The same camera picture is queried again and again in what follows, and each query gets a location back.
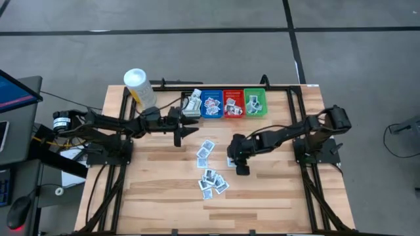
gray floor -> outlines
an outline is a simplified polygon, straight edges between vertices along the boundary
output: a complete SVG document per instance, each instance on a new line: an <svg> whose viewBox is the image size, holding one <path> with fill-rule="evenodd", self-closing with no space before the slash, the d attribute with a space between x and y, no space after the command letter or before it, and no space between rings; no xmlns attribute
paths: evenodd
<svg viewBox="0 0 420 236"><path fill-rule="evenodd" d="M420 26L417 0L292 0L295 27ZM286 27L280 0L11 0L0 31L138 30ZM297 33L306 82L320 84L326 105L348 111L353 128L337 136L345 184L360 231L420 232L420 157L397 159L383 147L385 127L418 115L420 31ZM0 37L1 69L41 75L43 90L90 106L125 71L151 79L204 83L297 83L288 33ZM44 96L37 122L58 109L83 109ZM416 153L415 137L389 137L400 155ZM78 199L44 209L41 229L69 233Z"/></svg>

monitor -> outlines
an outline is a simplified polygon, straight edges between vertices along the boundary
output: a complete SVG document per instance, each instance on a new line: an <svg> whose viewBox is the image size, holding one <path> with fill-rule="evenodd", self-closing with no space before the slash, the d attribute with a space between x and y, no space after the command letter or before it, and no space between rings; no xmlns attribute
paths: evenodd
<svg viewBox="0 0 420 236"><path fill-rule="evenodd" d="M0 70L0 113L42 101L42 97Z"/></svg>

keyboard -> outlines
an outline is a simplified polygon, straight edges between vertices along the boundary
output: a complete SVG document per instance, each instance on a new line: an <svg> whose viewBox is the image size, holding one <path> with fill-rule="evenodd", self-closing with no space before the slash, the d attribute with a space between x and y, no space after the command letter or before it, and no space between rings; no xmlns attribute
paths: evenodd
<svg viewBox="0 0 420 236"><path fill-rule="evenodd" d="M0 170L0 207L9 206L12 199L11 170Z"/></svg>

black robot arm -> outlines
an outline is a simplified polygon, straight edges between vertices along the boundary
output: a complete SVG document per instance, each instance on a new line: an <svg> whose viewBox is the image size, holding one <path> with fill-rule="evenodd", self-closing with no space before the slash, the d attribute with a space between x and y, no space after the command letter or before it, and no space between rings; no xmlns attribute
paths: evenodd
<svg viewBox="0 0 420 236"><path fill-rule="evenodd" d="M319 122L319 116L325 114L325 122ZM319 150L322 143L331 135L342 134L351 128L346 111L338 106L325 109L317 115L309 115L294 125L276 131L254 132L248 137L235 134L228 146L228 157L236 164L238 175L249 175L247 159L257 154L269 153L287 140L308 134L305 138L305 150L310 153Z"/></svg>
<svg viewBox="0 0 420 236"><path fill-rule="evenodd" d="M105 158L115 157L113 164L129 163L132 152L132 141L130 138L142 138L146 133L152 132L173 132L174 145L181 146L181 138L198 130L194 127L186 127L197 123L196 120L187 119L180 108L171 107L168 115L162 117L160 110L156 107L144 110L137 118L131 120L118 119L106 115L99 115L93 110L82 112L77 110L56 111L53 114L54 133L64 138L82 138L92 144L91 149L96 152L99 149L101 157L92 156L96 161L90 164L108 164ZM117 131L119 134L104 134L97 129Z"/></svg>

wooden tabletop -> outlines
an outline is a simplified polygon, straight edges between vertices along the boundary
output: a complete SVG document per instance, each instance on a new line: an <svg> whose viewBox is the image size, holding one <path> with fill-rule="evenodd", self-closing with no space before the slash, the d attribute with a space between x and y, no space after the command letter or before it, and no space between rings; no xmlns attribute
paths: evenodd
<svg viewBox="0 0 420 236"><path fill-rule="evenodd" d="M124 86L109 86L103 114L118 117ZM302 85L306 112L324 108L319 87ZM180 96L180 92L156 92L157 107ZM291 142L272 153L249 160L250 176L237 176L226 164L226 148L232 135L250 134L268 125L290 125L287 95L267 91L268 114L262 119L200 119L199 131L173 145L172 134L153 133L134 140L135 150L127 167L117 233L310 233L310 223L300 168ZM169 109L161 111L167 115ZM213 199L203 200L198 180L204 170L196 167L196 152L209 139L216 146L209 156L209 168L217 170L230 184L224 193L213 191ZM318 165L326 201L340 219L354 227L341 174L329 164ZM85 225L87 202L100 166L89 169L75 230ZM108 167L95 189L89 216L103 200ZM319 206L314 199L318 227L322 229ZM113 203L107 214L110 228Z"/></svg>

